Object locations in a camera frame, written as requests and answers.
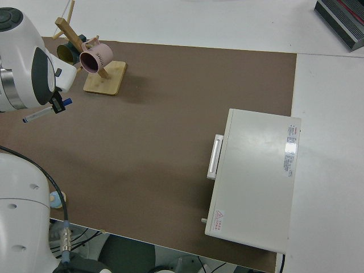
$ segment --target sticker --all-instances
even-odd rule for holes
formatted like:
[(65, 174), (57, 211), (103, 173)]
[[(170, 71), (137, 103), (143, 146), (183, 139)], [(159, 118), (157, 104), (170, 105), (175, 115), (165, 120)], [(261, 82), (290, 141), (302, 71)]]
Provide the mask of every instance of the sticker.
[(299, 129), (296, 125), (290, 125), (287, 130), (286, 146), (284, 148), (284, 175), (292, 177), (295, 170), (295, 156), (297, 153), (297, 134)]
[(221, 232), (224, 215), (225, 215), (225, 212), (223, 210), (219, 210), (219, 209), (215, 210), (214, 221), (213, 221), (213, 231)]

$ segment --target red triangle symbol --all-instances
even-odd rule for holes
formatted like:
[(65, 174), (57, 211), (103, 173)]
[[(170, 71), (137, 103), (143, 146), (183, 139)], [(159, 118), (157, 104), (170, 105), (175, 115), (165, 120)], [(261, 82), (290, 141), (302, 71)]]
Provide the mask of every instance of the red triangle symbol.
[(216, 211), (216, 219), (219, 219), (219, 218), (221, 218), (223, 216), (224, 215), (222, 215), (222, 213), (219, 210)]

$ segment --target wooden base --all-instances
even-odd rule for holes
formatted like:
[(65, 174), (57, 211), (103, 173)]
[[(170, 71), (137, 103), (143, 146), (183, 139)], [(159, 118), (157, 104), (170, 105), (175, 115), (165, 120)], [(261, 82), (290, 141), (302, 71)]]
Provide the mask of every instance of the wooden base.
[(112, 61), (105, 66), (105, 70), (109, 74), (109, 78), (101, 78), (97, 73), (89, 73), (84, 85), (84, 91), (116, 96), (126, 70), (126, 63), (124, 61)]

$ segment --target pink mug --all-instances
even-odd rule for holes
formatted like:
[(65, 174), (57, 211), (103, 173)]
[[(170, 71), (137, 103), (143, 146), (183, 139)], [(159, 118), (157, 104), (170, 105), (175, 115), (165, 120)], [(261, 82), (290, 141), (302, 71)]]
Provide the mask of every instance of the pink mug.
[(83, 52), (80, 55), (80, 62), (89, 73), (97, 73), (113, 60), (113, 51), (106, 44), (101, 44), (97, 38), (90, 39), (81, 45)]

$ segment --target brown table mat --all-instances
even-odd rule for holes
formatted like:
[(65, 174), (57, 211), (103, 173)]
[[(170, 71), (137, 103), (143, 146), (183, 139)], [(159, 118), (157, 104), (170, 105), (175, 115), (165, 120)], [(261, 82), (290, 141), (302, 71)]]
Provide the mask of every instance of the brown table mat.
[[(45, 38), (53, 54), (62, 42)], [(275, 253), (207, 236), (201, 218), (229, 108), (290, 115), (296, 55), (106, 43), (128, 64), (116, 97), (84, 92), (83, 71), (63, 95), (73, 100), (65, 112), (28, 124), (38, 109), (0, 114), (1, 145), (55, 178), (73, 223), (274, 272)]]

